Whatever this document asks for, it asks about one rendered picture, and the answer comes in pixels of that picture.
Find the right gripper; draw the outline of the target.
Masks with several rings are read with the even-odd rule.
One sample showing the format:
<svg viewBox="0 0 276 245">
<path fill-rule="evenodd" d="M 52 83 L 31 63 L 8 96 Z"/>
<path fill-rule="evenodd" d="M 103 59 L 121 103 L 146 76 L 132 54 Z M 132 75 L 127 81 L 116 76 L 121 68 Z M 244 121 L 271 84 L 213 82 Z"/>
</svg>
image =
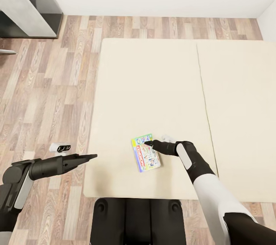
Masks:
<svg viewBox="0 0 276 245">
<path fill-rule="evenodd" d="M 152 146 L 154 150 L 162 154 L 169 155 L 168 146 L 170 142 L 161 142 L 158 140 L 154 140 L 154 141 L 146 141 L 145 144 Z"/>
</svg>

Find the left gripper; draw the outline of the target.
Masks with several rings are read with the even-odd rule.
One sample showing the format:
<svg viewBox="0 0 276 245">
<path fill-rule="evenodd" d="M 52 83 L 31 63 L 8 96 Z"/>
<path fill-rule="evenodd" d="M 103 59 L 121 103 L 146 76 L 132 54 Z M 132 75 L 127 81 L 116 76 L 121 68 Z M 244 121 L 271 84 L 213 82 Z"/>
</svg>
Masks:
<svg viewBox="0 0 276 245">
<path fill-rule="evenodd" d="M 67 156 L 56 156 L 45 159 L 42 166 L 42 173 L 45 177 L 65 174 L 78 165 L 88 162 L 90 159 L 96 158 L 97 154 L 79 155 L 71 154 Z"/>
</svg>

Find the board game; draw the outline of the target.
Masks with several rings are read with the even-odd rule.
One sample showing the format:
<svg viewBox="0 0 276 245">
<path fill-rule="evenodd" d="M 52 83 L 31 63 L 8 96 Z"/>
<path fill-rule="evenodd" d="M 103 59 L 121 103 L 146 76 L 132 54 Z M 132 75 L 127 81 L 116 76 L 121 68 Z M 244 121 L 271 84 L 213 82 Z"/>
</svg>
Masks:
<svg viewBox="0 0 276 245">
<path fill-rule="evenodd" d="M 139 172 L 145 172 L 161 166 L 157 151 L 152 146 L 146 145 L 146 141 L 154 141 L 152 134 L 132 139 Z"/>
</svg>

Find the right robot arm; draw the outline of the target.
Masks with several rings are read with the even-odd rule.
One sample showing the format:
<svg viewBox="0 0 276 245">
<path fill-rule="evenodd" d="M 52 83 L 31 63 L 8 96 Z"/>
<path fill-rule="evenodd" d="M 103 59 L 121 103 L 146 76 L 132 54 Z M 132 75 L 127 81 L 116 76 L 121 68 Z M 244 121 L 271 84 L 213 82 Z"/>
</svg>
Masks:
<svg viewBox="0 0 276 245">
<path fill-rule="evenodd" d="M 216 245 L 276 245 L 276 231 L 257 223 L 217 178 L 192 142 L 174 143 L 166 134 L 161 138 L 162 141 L 145 144 L 162 154 L 180 157 Z"/>
</svg>

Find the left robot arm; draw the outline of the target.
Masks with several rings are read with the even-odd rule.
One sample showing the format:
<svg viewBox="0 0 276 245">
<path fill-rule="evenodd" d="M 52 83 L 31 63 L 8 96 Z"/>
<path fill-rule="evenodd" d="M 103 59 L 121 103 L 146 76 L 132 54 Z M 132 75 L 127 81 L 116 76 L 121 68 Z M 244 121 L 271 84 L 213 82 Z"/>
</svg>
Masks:
<svg viewBox="0 0 276 245">
<path fill-rule="evenodd" d="M 9 244 L 18 215 L 35 180 L 65 174 L 97 157 L 97 154 L 70 155 L 64 152 L 70 148 L 68 143 L 54 142 L 49 151 L 56 152 L 55 157 L 14 162 L 4 172 L 3 184 L 0 185 L 0 245 Z"/>
</svg>

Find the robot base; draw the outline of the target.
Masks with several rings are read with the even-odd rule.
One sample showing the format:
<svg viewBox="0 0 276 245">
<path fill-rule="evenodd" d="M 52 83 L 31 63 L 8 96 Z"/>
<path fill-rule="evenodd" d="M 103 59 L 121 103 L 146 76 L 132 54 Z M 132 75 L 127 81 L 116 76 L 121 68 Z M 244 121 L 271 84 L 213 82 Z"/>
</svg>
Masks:
<svg viewBox="0 0 276 245">
<path fill-rule="evenodd" d="M 181 200 L 96 197 L 90 245 L 186 245 Z"/>
</svg>

